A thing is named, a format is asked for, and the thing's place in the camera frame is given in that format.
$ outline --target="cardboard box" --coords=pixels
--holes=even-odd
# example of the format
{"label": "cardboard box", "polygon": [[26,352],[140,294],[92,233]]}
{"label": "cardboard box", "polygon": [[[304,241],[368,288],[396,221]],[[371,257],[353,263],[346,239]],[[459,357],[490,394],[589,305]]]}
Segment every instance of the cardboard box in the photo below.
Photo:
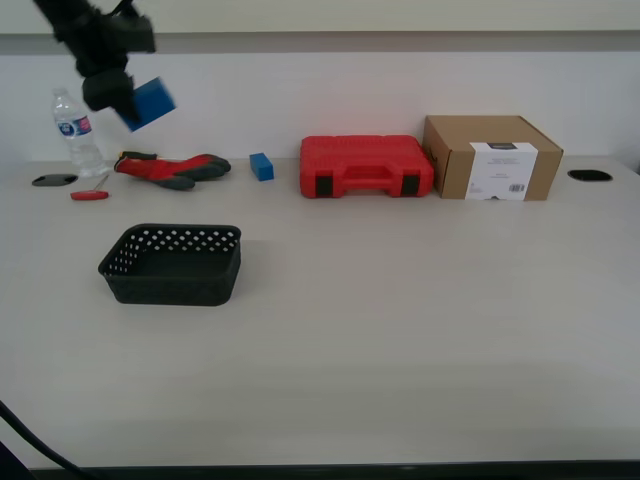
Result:
{"label": "cardboard box", "polygon": [[563,150],[519,116],[429,116],[423,147],[442,198],[546,200]]}

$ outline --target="red glove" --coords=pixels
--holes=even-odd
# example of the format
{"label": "red glove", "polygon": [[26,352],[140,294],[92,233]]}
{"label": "red glove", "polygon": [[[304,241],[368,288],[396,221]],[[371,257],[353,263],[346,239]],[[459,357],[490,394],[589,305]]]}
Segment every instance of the red glove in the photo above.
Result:
{"label": "red glove", "polygon": [[172,190],[188,190],[196,182],[223,176],[231,170],[231,165],[224,158],[207,153],[172,162],[160,160],[156,154],[122,152],[114,170]]}

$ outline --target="blue block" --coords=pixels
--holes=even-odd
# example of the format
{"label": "blue block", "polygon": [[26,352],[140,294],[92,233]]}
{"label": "blue block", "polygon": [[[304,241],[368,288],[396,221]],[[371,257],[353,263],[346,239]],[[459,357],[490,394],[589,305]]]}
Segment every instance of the blue block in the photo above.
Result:
{"label": "blue block", "polygon": [[122,121],[127,124],[127,127],[132,132],[150,124],[176,108],[171,95],[169,95],[159,77],[136,88],[133,101],[136,104],[138,115],[140,115],[140,121],[134,122],[130,118],[120,115]]}
{"label": "blue block", "polygon": [[261,182],[265,180],[273,180],[273,164],[264,153],[255,153],[249,155],[251,161],[251,170]]}

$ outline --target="bottle label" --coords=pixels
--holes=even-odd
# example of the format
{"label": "bottle label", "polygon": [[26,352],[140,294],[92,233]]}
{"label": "bottle label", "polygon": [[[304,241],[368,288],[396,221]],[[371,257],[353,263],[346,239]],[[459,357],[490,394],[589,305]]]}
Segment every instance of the bottle label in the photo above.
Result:
{"label": "bottle label", "polygon": [[80,137],[91,132],[91,122],[87,117],[82,117],[71,122],[60,122],[58,128],[65,137]]}

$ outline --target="plastic bottle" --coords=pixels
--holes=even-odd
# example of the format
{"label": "plastic bottle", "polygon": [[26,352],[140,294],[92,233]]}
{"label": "plastic bottle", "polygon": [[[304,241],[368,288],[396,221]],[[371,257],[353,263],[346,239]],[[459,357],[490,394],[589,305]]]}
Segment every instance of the plastic bottle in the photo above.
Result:
{"label": "plastic bottle", "polygon": [[78,175],[95,177],[109,171],[94,143],[86,109],[69,95],[66,88],[55,88],[53,96],[53,118],[67,142],[71,162],[80,169]]}

